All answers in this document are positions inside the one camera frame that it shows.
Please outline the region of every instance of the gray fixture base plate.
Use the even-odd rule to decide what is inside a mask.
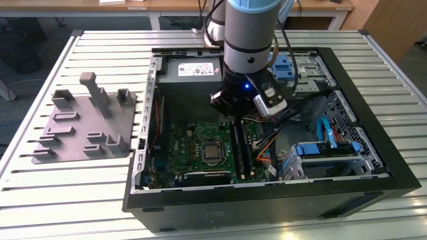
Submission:
[[[50,129],[59,128],[74,128],[74,133],[62,133],[55,136],[59,138],[60,144],[50,145],[48,147],[56,153],[55,158],[36,159],[32,157],[31,162],[34,164],[47,164],[47,163],[60,163],[60,162],[74,162],[84,160],[96,159],[112,159],[123,158],[130,155],[130,145],[131,145],[131,135],[134,128],[134,116],[136,108],[136,94],[130,93],[132,97],[132,105],[127,104],[120,106],[118,98],[114,94],[108,95],[110,104],[108,108],[112,113],[112,117],[108,119],[103,118],[103,115],[96,107],[91,103],[91,96],[75,96],[72,100],[68,101],[71,109],[60,111],[55,107],[48,120],[43,136],[52,136],[50,134]],[[67,120],[55,121],[54,117],[56,114],[78,112],[78,119],[70,118]],[[106,137],[111,136],[114,141],[118,142],[119,135],[127,144],[127,151],[112,152],[106,145],[106,140],[96,142],[103,149],[103,154],[90,154],[84,153],[84,147],[92,145],[87,136],[88,133],[103,133]],[[44,146],[39,144],[38,150],[43,150]]]

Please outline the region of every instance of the blue cable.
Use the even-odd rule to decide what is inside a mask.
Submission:
[[[326,140],[323,139],[322,124],[325,125],[325,130],[326,130]],[[319,141],[329,141],[331,143],[331,147],[337,148],[338,145],[335,142],[334,130],[331,128],[330,121],[325,116],[319,117],[318,119],[317,131],[318,131]]]
[[[22,122],[22,120],[20,121],[15,121],[15,122],[10,122],[10,123],[6,123],[6,124],[2,124],[0,125],[0,128],[2,127],[7,127],[7,126],[11,126],[11,125],[15,125],[15,124],[19,124]]]

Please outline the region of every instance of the wooden desk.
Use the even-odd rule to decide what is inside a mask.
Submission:
[[[100,0],[0,0],[0,11],[122,12],[134,11],[132,8],[138,11],[150,10],[150,5],[151,0],[127,1],[126,4],[108,6],[100,6]]]
[[[211,7],[211,0],[207,0],[207,9]],[[330,0],[301,0],[303,12],[353,11],[355,6],[350,0],[343,0],[341,4]],[[151,0],[151,11],[199,11],[198,0]],[[299,11],[299,4],[295,2],[293,12]]]
[[[302,17],[331,17],[329,30],[339,30],[349,12],[355,7],[350,0],[341,4],[330,0],[301,0]],[[207,0],[204,15],[211,7]],[[293,7],[291,17],[299,14]],[[159,17],[199,16],[198,0],[127,1],[126,4],[100,6],[99,0],[0,0],[2,17],[150,17],[151,29],[160,30]]]
[[[343,0],[341,4],[330,0],[301,0],[302,17],[330,17],[333,18],[329,30],[339,30],[346,20],[349,12],[355,9],[351,0]],[[211,0],[207,0],[204,14],[211,8]],[[290,17],[297,17],[299,14],[299,4],[295,2]],[[159,20],[156,17],[180,17],[199,16],[199,0],[151,0],[150,5],[150,20],[154,30],[160,29]]]

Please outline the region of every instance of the motherboard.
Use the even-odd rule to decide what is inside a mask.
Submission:
[[[258,139],[256,125],[244,123],[247,141]],[[212,178],[230,183],[258,183],[266,181],[266,169],[254,165],[254,175],[242,178],[236,173],[231,124],[228,122],[196,122],[172,124],[170,129],[168,156],[155,160],[158,188],[176,188],[212,184]]]

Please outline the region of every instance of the desk leg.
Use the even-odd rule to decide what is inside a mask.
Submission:
[[[0,79],[0,96],[7,101],[14,101],[16,99],[16,95],[12,92],[12,89],[8,89],[7,83]]]
[[[151,30],[160,30],[160,12],[150,11],[148,12]]]
[[[331,24],[329,25],[327,30],[341,30],[345,20],[347,18],[347,11],[338,11],[337,16],[334,17]]]

